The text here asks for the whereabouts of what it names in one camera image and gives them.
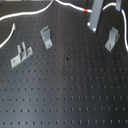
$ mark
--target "metal bracket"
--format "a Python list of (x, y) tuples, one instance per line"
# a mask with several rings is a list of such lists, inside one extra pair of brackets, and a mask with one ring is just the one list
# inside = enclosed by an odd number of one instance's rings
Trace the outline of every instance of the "metal bracket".
[(44, 41), (45, 47), (46, 49), (49, 49), (53, 46), (52, 41), (50, 39), (50, 29), (48, 28), (48, 26), (44, 27), (41, 31), (41, 36), (42, 39)]
[(119, 37), (120, 35), (118, 34), (118, 30), (112, 27), (112, 29), (109, 31), (109, 39), (105, 44), (106, 49), (108, 49), (111, 52)]
[(120, 11), (122, 0), (116, 0), (116, 10)]
[(15, 68), (20, 63), (22, 63), (24, 60), (26, 60), (31, 55), (33, 55), (32, 48), (29, 47), (28, 49), (26, 49), (26, 46), (25, 46), (24, 42), (22, 43), (22, 47), (23, 47), (23, 52), (21, 52), (20, 45), (17, 46), (18, 55), (16, 57), (14, 57), (13, 59), (11, 59), (12, 68)]
[(100, 14), (102, 11), (102, 5), (104, 0), (94, 0), (93, 7), (92, 7), (92, 13), (89, 19), (89, 22), (87, 23), (88, 27), (93, 31), (96, 32)]

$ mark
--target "tapped hole grid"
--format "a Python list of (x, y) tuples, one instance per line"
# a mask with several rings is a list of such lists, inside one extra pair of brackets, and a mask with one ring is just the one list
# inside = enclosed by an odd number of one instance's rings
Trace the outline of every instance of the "tapped hole grid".
[[(91, 8), (93, 0), (70, 2)], [(1, 2), (0, 12), (3, 16), (34, 11), (48, 3)], [(122, 2), (125, 12), (127, 4)], [(0, 50), (0, 128), (128, 127), (128, 56), (122, 16), (113, 8), (104, 11), (96, 34), (88, 29), (89, 17), (54, 2), (38, 15), (0, 22), (0, 42), (8, 36), (13, 22), (17, 27)], [(45, 26), (49, 26), (53, 42), (49, 50), (40, 35)], [(104, 45), (112, 26), (119, 30), (120, 39), (110, 53)], [(10, 60), (22, 42), (27, 48), (31, 46), (34, 54), (12, 69)]]

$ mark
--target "wire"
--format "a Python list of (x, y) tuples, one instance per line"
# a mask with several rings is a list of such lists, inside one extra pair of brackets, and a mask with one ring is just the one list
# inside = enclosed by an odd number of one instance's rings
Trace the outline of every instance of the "wire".
[(103, 7), (103, 10), (107, 9), (110, 6), (116, 6), (116, 3), (112, 2), (112, 3), (107, 4), (106, 6)]
[(39, 14), (41, 12), (44, 12), (45, 10), (47, 10), (50, 5), (52, 4), (53, 0), (51, 0), (51, 2), (43, 9), (38, 10), (38, 11), (33, 11), (33, 12), (20, 12), (20, 13), (14, 13), (14, 14), (9, 14), (9, 15), (5, 15), (3, 17), (0, 18), (0, 21), (7, 19), (7, 18), (11, 18), (11, 17), (16, 17), (16, 16), (24, 16), (24, 15), (35, 15), (35, 14)]
[(75, 5), (71, 4), (71, 3), (65, 3), (65, 2), (62, 2), (62, 1), (59, 1), (59, 0), (55, 0), (55, 1), (58, 2), (61, 5), (70, 6), (70, 7), (74, 8), (74, 9), (79, 10), (79, 11), (92, 12), (92, 10), (90, 10), (90, 9), (84, 9), (84, 8), (81, 8), (81, 7), (77, 7), (77, 6), (75, 6)]
[(123, 15), (123, 18), (124, 18), (124, 40), (125, 40), (125, 47), (126, 47), (126, 50), (128, 52), (128, 42), (127, 42), (127, 19), (126, 19), (126, 14), (124, 12), (123, 9), (121, 9), (121, 12), (122, 12), (122, 15)]
[(11, 36), (12, 36), (12, 34), (13, 34), (13, 32), (14, 32), (15, 30), (16, 30), (16, 25), (15, 25), (15, 23), (13, 23), (13, 25), (12, 25), (12, 30), (11, 30), (11, 32), (10, 32), (8, 38), (7, 38), (3, 43), (0, 44), (0, 48), (2, 48), (2, 47), (9, 41), (9, 39), (11, 38)]

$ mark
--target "silver component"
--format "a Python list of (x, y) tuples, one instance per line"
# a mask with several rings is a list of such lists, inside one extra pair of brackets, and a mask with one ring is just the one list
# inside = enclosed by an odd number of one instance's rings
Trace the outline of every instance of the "silver component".
[(21, 52), (20, 45), (17, 46), (18, 55), (16, 57), (14, 57), (13, 59), (11, 59), (12, 68), (15, 68), (20, 63), (22, 63), (24, 60), (26, 60), (31, 55), (33, 55), (32, 48), (29, 47), (28, 49), (26, 49), (26, 46), (25, 46), (24, 42), (22, 43), (22, 47), (23, 47), (23, 52)]
[(52, 41), (50, 39), (50, 29), (48, 28), (48, 26), (44, 27), (41, 31), (41, 36), (42, 39), (44, 41), (45, 47), (46, 49), (49, 49), (53, 46)]
[(116, 0), (116, 10), (120, 11), (122, 0)]
[(118, 34), (118, 30), (112, 27), (112, 29), (109, 31), (109, 39), (105, 44), (105, 48), (108, 49), (109, 52), (112, 51), (119, 37), (120, 35)]
[(93, 7), (92, 7), (92, 13), (89, 19), (88, 27), (95, 33), (97, 30), (100, 14), (102, 11), (102, 5), (104, 0), (94, 0)]

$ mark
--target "metal screw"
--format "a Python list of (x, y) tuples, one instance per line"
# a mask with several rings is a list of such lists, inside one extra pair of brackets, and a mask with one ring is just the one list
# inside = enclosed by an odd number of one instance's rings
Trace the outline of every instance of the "metal screw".
[(12, 63), (15, 63), (15, 60), (14, 59), (12, 60)]
[(91, 25), (90, 22), (88, 22), (87, 25), (90, 26)]
[(95, 32), (96, 31), (96, 28), (93, 28), (93, 31)]
[(111, 48), (111, 45), (110, 45), (110, 44), (108, 44), (108, 47), (109, 47), (109, 48)]

